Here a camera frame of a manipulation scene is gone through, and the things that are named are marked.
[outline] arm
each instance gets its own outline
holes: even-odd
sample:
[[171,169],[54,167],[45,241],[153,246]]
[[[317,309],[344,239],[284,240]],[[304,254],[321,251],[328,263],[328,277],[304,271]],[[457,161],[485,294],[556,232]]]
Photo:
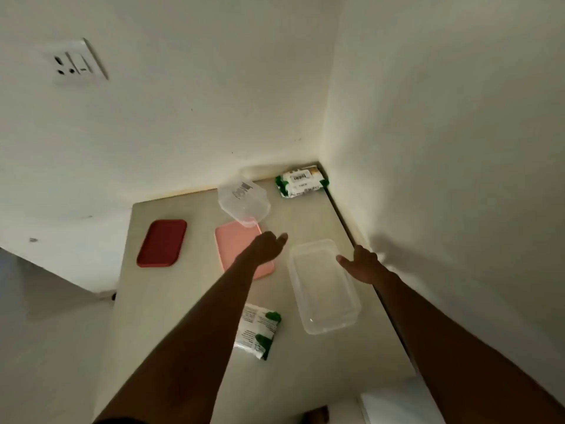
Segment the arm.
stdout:
[[95,422],[129,417],[147,424],[208,423],[230,360],[258,265],[277,257],[288,239],[265,232],[155,347]]
[[360,245],[337,261],[372,284],[447,424],[565,422],[565,409],[498,351],[450,320]]

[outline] electrical outlet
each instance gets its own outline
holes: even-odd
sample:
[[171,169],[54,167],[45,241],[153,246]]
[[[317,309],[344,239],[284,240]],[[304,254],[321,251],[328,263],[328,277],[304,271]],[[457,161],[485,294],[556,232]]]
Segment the electrical outlet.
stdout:
[[101,64],[84,39],[43,44],[39,51],[57,84],[107,80]]

